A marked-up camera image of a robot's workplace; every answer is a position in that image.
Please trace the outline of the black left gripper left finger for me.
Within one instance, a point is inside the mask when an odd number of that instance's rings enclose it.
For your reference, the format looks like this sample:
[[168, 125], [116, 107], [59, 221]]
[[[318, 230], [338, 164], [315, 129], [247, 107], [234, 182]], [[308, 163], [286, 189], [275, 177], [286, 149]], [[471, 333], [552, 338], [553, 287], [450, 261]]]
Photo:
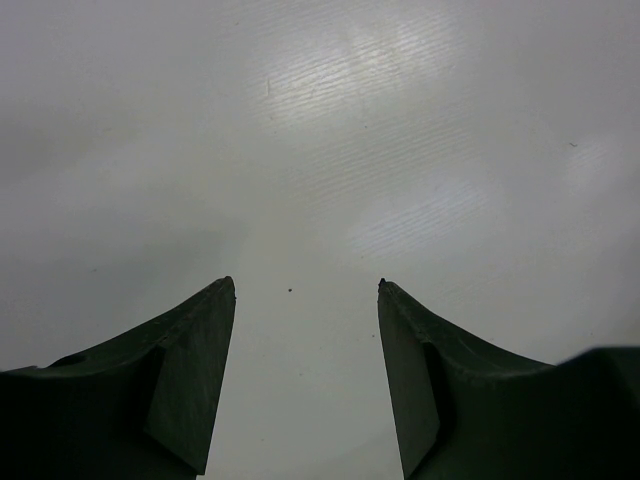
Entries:
[[202, 476], [235, 307], [224, 277], [94, 347], [3, 372], [2, 477]]

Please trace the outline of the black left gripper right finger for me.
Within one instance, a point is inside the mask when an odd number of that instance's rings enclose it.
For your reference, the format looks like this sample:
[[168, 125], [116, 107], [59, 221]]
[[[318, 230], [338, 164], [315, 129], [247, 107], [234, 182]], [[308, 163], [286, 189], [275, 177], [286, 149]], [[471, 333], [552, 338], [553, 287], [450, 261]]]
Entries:
[[380, 338], [407, 479], [635, 479], [639, 351], [558, 365], [497, 347], [378, 286]]

